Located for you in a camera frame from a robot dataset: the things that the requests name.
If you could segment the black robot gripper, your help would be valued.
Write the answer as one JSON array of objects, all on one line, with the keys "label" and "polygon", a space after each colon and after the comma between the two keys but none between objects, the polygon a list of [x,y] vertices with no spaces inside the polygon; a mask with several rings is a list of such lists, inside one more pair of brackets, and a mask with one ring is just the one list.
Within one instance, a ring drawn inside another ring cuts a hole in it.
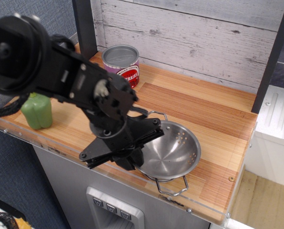
[{"label": "black robot gripper", "polygon": [[86,114],[96,138],[80,153],[79,159],[90,169],[107,161],[130,171],[144,164],[144,145],[164,135],[161,121],[146,116],[127,117],[123,122]]}]

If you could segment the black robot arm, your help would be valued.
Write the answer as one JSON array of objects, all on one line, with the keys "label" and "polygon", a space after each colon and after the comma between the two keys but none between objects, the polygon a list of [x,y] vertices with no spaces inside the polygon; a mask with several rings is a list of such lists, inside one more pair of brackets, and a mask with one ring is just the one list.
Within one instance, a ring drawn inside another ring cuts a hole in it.
[{"label": "black robot arm", "polygon": [[35,19],[0,19],[0,94],[17,96],[0,117],[19,111],[30,93],[79,107],[96,136],[81,153],[89,168],[107,161],[126,170],[144,163],[142,148],[163,135],[161,122],[134,107],[136,92],[122,76],[75,52],[65,37],[49,36]]}]

